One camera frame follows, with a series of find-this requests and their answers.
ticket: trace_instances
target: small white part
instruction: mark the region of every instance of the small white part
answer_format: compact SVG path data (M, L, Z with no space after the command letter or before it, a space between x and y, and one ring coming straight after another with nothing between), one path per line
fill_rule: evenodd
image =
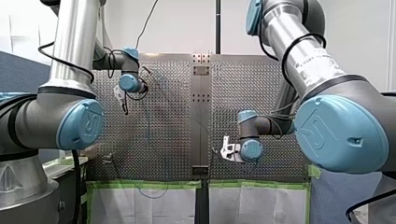
M244 162L240 155L241 145L229 144L229 139L230 136L224 136L223 138L223 147L220 151L221 157L227 161Z
M117 84L114 89L114 96L116 97L117 101L120 103L120 106L122 107L124 102L125 102L125 95L123 94L123 91L120 89L119 84Z

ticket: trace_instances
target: pegboard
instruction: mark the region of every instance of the pegboard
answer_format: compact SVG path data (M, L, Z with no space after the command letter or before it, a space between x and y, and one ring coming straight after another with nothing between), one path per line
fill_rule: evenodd
M282 78L279 64L260 56L224 55L207 55L205 64L197 64L197 57L141 55L141 65L152 72L140 70L149 92L142 101L128 101L128 116L113 92L120 71L111 79L107 71L95 72L93 89L105 110L105 127L88 178L189 180L191 167L201 164L216 179L304 181L307 160L292 135L262 137L265 153L257 165L236 164L213 153L221 149L224 134L237 142L240 110L270 112ZM104 161L110 154L116 167Z
M93 89L105 111L105 127L96 144L89 179L191 179L191 55L140 55L140 77L149 85L146 98L128 99L125 116L114 96L113 78L95 71ZM113 163L105 162L113 155Z
M279 63L261 56L214 55L211 75L210 177L304 181L308 176L307 160L294 134L280 140L261 137L264 154L258 163L235 163L213 153L221 149L224 135L230 135L232 143L238 142L239 111L254 109L262 115L270 113L282 79Z

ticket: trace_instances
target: blue joint cap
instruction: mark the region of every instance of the blue joint cap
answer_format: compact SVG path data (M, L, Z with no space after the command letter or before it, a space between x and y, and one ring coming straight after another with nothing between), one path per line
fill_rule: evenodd
M246 30L248 35L258 35L262 0L250 0L247 10Z
M242 122L244 122L244 121L246 121L248 119L254 119L257 116L259 116L259 115L257 114L257 112L255 110L244 110L244 111L241 111L238 114L238 124L242 123Z
M305 156L332 172L377 171L389 156L387 135L363 106L336 95L304 102L296 119L297 141Z
M131 56L132 58L136 59L139 61L139 51L137 49L132 49L132 48L124 48L123 51Z
M241 157L244 161L258 161L262 153L262 144L255 139L248 139L241 146Z
M59 125L56 143L59 149L84 149L99 137L103 127L103 109L92 99L82 100L69 109Z
M119 85L123 91L138 92L140 90L140 81L131 74L122 75Z

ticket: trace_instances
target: black cable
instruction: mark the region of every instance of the black cable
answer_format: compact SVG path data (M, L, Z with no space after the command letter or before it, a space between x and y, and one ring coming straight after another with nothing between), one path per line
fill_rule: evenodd
M76 178L76 194L75 194L75 208L73 214L73 224L78 224L79 217L79 206L81 205L81 168L79 167L78 152L72 150L73 163L75 166L75 178Z
M2 112L0 114L0 119L9 111L11 111L15 106L19 105L19 104L24 104L27 101L31 101L34 100L36 98L35 94L32 95L23 95L22 97L18 97L16 99L12 98L10 99L10 101L5 102L4 104L0 105L0 111L3 110L4 108L6 108L9 105L15 104L13 106L11 106L10 108L8 108L6 111Z
M325 49L326 46L327 46L326 38L325 38L323 35L315 34L315 33L310 33L310 34L302 35L302 36L296 38L295 40L293 40L293 42L291 42L291 44L288 46L288 48L285 50L285 53L283 54L282 65L281 65L281 67L282 67L282 75L283 75L283 78L285 78L285 80L286 80L286 81L289 83L289 85L291 85L291 86L293 86L293 84L290 82L290 80L289 80L289 78L288 78L288 75L287 75L287 73L286 73L286 62L287 62L287 60L288 60L288 57L289 57L289 54L290 54L291 50L292 50L295 46L297 46L301 41L305 40L305 39L306 39L307 37L309 37L309 36L313 36L313 37L317 37L317 38L321 39L322 45L323 45L323 48L324 48L324 49Z
M128 111L128 101L127 101L127 99L126 99L126 96L128 95L128 93L125 91L124 92L124 103L122 104L122 110L125 112L125 115L128 115L129 114L129 111Z
M80 71L83 71L84 73L88 74L88 75L91 77L91 83L93 83L93 81L95 80L95 76L93 75L93 73L92 73L90 70L88 70L88 69L86 69L86 68L83 68L83 67L80 67L80 66L78 66L78 65L75 65L75 64L73 64L73 63L64 61L64 60L59 59L59 58L57 58L57 57L55 57L55 56L49 55L48 53L46 53L46 52L43 50L43 49L46 49L46 48L52 46L54 43L55 43L55 42L51 42L51 43L49 43L49 44L46 44L46 45L43 45L43 46L38 47L38 52L44 54L45 56L51 58L52 60L54 60L54 61L56 61L56 62L58 62L58 63L63 63L63 64L66 64L66 65L69 66L69 67L76 68L76 69L78 69L78 70L80 70Z
M125 93L126 93L126 96L127 96L129 99L134 100L134 101L141 101L141 100L143 100L143 99L148 95L148 93L149 93L149 84L148 84L143 78L139 78L139 79L140 79L141 82L143 82L143 83L145 84L145 91L142 92L142 93L138 93L138 94L142 94L142 96L137 97L137 98L134 98L134 97L132 97L130 94L128 94L128 92L125 92Z
M6 107L8 107L8 106L10 106L10 105L13 105L13 104L17 103L17 102L20 101L20 100L23 100L23 99L28 98L28 97L33 97L33 96L35 97L35 94L24 94L24 95L17 95L17 96L14 96L14 97L12 97L12 98L10 98L10 99L6 99L5 101L3 101L3 102L0 104L0 111L2 111L3 109L5 109ZM2 112L2 113L0 114L0 119L1 119L7 112L9 112L11 109L12 109L12 107L9 108L7 111Z
M152 5L151 11L150 11L150 13L148 14L148 17L146 18L145 25L143 26L143 30L142 30L142 32L140 33L139 37L137 38L135 49L137 49L137 47L139 47L140 37L143 35L143 33L145 33L146 27L147 27L148 22L149 22L149 18L151 17L151 14L152 14L152 12L154 11L154 8L155 8L155 6L157 5L157 3L158 3L158 0L155 0L154 4Z
M373 203L373 202L379 201L379 200L384 199L384 198L388 198L389 196L392 196L392 195L395 195L395 194L396 194L396 189L393 189L393 190L390 190L390 191L388 191L386 193L383 193L383 194L374 196L374 197L372 197L370 199L364 200L364 201L362 201L360 203L356 203L355 205L352 205L351 207L349 207L346 210L346 218L349 221L352 221L352 218L350 217L350 215L353 213L353 211L355 209L357 209L359 207L362 207L362 206L364 206L366 204Z

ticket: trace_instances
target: robotic arm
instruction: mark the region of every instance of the robotic arm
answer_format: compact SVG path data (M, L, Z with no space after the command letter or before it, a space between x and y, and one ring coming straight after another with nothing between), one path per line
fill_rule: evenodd
M252 110L240 112L237 154L242 161L256 161L262 155L259 135L295 133L305 156L326 170L350 174L396 170L392 118L396 102L364 77L344 72L322 47L324 14L316 0L252 0L247 33L258 35L281 61L285 80L276 113L289 114L290 108L284 106L295 94L301 106L294 122L282 116L260 117Z
M138 78L137 50L106 53L95 43L99 8L106 0L42 2L59 17L49 81L38 94L0 95L2 223L58 222L58 184L47 179L38 149L83 149L98 138L104 113L91 88L92 66L120 69L124 91L147 90Z

